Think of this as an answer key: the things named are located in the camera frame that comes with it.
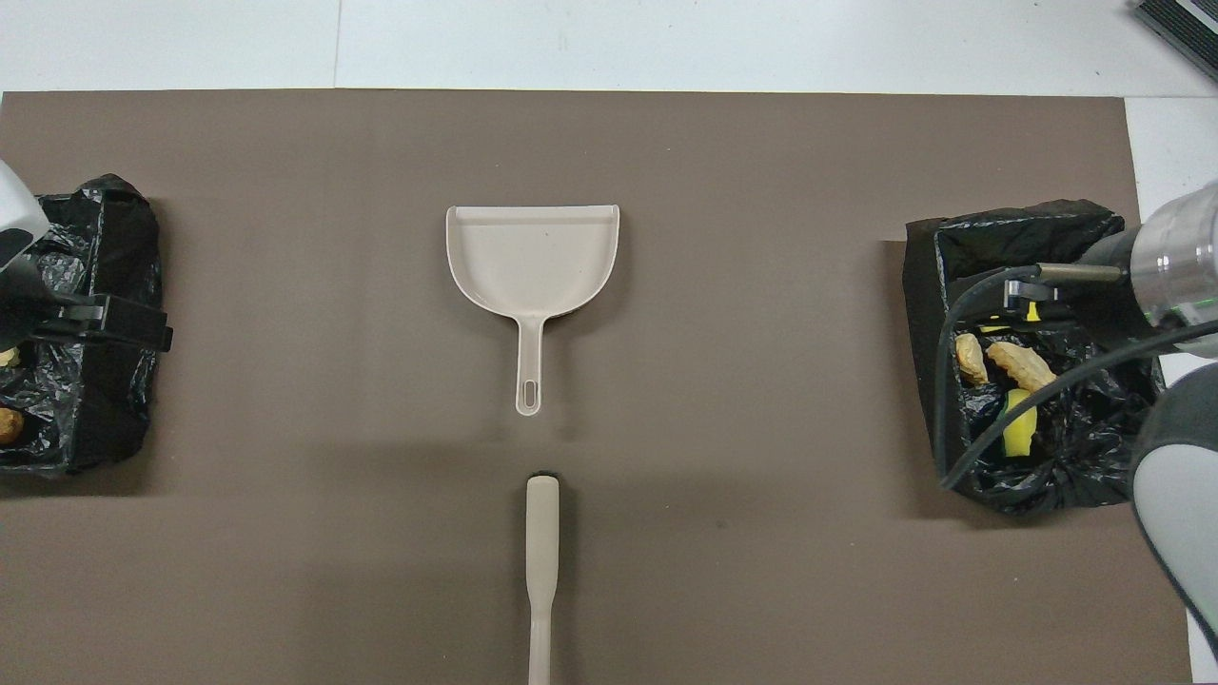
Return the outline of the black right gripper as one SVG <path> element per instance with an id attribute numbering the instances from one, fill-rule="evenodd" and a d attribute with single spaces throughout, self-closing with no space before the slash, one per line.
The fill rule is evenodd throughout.
<path id="1" fill-rule="evenodd" d="M 1134 286 L 1132 247 L 1139 230 L 1125 229 L 1093 244 L 1074 262 L 1041 264 L 1041 282 L 1065 290 L 1066 303 L 1088 332 L 1153 332 Z M 1043 300 L 1044 285 L 1006 279 L 1006 300 Z M 999 311 L 999 325 L 1041 325 L 1038 303 L 1013 303 Z"/>

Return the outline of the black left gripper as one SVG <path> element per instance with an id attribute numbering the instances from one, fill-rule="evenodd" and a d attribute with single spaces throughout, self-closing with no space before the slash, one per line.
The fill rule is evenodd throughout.
<path id="1" fill-rule="evenodd" d="M 86 329 L 57 323 L 62 310 L 66 321 Z M 171 350 L 173 336 L 168 316 L 156 307 L 110 294 L 77 295 L 48 286 L 35 261 L 26 254 L 2 268 L 2 349 L 41 340 L 61 345 L 119 345 L 164 353 Z"/>

